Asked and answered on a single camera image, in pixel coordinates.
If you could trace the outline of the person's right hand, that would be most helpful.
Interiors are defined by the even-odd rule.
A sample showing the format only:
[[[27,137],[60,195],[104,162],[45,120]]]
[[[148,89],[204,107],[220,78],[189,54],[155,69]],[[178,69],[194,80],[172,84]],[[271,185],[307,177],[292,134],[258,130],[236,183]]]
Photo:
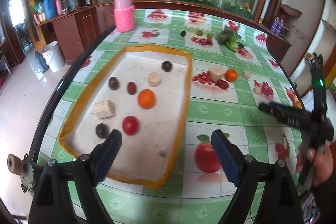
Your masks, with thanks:
[[[315,176],[312,185],[318,187],[326,182],[333,173],[334,161],[330,146],[326,143],[323,153],[315,153],[314,149],[309,149],[306,158],[315,166]]]

